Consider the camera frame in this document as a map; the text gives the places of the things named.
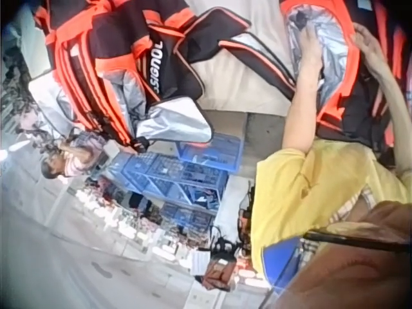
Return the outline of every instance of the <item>person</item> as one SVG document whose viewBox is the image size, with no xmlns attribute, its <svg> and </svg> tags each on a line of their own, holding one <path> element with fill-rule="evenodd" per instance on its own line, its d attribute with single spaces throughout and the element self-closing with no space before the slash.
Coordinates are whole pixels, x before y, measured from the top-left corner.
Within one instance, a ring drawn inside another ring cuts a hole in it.
<svg viewBox="0 0 412 309">
<path fill-rule="evenodd" d="M 321 45 L 308 24 L 300 33 L 302 59 L 282 148 L 257 165 L 251 243 L 253 266 L 259 273 L 266 273 L 268 265 L 275 267 L 277 261 L 266 259 L 265 254 L 282 241 L 299 239 L 313 228 L 356 221 L 385 200 L 412 202 L 412 122 L 404 96 L 378 40 L 365 27 L 354 24 L 354 28 L 353 44 L 378 80 L 389 106 L 395 171 L 380 165 L 373 151 L 361 144 L 315 137 L 323 62 Z M 308 246 L 303 247 L 299 270 L 319 248 L 316 242 L 304 244 Z"/>
<path fill-rule="evenodd" d="M 53 153 L 41 162 L 42 175 L 54 179 L 85 174 L 95 166 L 105 144 L 104 138 L 95 133 L 82 132 L 71 143 L 62 142 L 61 153 Z"/>
<path fill-rule="evenodd" d="M 329 226 L 316 255 L 267 308 L 412 308 L 411 209 L 384 201 L 356 222 Z"/>
</svg>

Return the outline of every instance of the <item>pink shirt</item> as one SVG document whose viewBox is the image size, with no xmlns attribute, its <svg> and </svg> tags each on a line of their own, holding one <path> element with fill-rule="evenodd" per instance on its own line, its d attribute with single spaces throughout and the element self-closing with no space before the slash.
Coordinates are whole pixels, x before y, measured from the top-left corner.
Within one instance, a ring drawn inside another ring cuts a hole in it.
<svg viewBox="0 0 412 309">
<path fill-rule="evenodd" d="M 64 168 L 64 175 L 66 177 L 76 177 L 83 175 L 89 171 L 96 163 L 103 151 L 103 146 L 106 141 L 96 135 L 95 133 L 82 132 L 70 146 L 83 147 L 90 150 L 93 153 L 93 157 L 88 163 L 82 163 L 77 157 L 69 154 L 66 159 L 66 166 Z"/>
</svg>

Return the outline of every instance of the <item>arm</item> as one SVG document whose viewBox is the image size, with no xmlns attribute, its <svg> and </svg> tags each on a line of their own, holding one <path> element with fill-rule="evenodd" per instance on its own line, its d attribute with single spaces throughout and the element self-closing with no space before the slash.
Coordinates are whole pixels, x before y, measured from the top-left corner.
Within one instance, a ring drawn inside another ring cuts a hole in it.
<svg viewBox="0 0 412 309">
<path fill-rule="evenodd" d="M 282 149 L 293 148 L 309 152 L 316 130 L 316 96 L 320 68 L 302 62 L 296 92 L 286 117 Z"/>
<path fill-rule="evenodd" d="M 63 143 L 62 145 L 60 145 L 60 149 L 66 151 L 67 153 L 71 153 L 84 164 L 89 163 L 93 158 L 93 153 L 85 148 L 71 147 Z"/>
<path fill-rule="evenodd" d="M 377 79 L 391 112 L 396 172 L 402 175 L 412 170 L 412 122 L 398 83 L 389 66 L 385 68 L 377 75 Z"/>
<path fill-rule="evenodd" d="M 295 96 L 286 117 L 282 149 L 308 153 L 315 138 L 317 83 L 322 68 L 322 48 L 311 24 L 301 31 L 299 44 L 302 50 L 301 67 Z"/>
</svg>

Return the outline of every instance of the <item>yellow shirt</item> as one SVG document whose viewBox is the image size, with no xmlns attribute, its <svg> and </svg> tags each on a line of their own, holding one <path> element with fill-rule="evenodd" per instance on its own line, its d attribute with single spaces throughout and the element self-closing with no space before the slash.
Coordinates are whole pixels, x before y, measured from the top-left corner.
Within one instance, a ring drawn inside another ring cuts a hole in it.
<svg viewBox="0 0 412 309">
<path fill-rule="evenodd" d="M 412 202 L 412 173 L 397 178 L 360 144 L 316 140 L 307 155 L 282 149 L 258 163 L 251 226 L 254 268 L 263 273 L 265 247 L 326 226 L 365 186 L 377 203 Z"/>
</svg>

